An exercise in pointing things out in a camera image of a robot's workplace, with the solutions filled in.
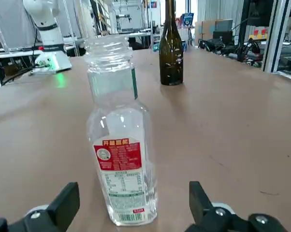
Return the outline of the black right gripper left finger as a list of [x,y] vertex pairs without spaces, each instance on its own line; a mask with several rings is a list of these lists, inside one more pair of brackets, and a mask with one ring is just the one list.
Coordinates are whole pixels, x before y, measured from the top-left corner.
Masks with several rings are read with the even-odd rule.
[[0,232],[65,232],[79,208],[79,185],[70,182],[46,209],[34,210],[12,224],[0,218]]

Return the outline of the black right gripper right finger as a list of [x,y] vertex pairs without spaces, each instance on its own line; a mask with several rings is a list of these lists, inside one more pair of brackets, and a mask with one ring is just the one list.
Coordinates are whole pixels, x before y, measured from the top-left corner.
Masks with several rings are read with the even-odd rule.
[[189,182],[189,207],[194,219],[186,232],[286,232],[273,216],[254,213],[244,220],[225,206],[214,206],[200,182]]

